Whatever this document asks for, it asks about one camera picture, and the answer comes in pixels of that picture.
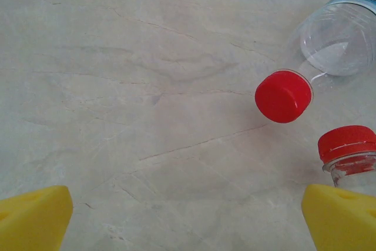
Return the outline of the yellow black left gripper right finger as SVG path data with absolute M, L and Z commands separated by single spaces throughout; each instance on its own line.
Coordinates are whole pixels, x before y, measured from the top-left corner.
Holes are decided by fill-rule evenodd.
M 308 185 L 301 210 L 317 250 L 375 250 L 375 197 Z

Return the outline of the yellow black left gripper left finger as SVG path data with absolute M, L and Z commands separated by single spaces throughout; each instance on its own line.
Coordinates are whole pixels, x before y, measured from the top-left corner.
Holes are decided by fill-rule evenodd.
M 73 213 L 67 186 L 1 200 L 1 250 L 59 250 Z

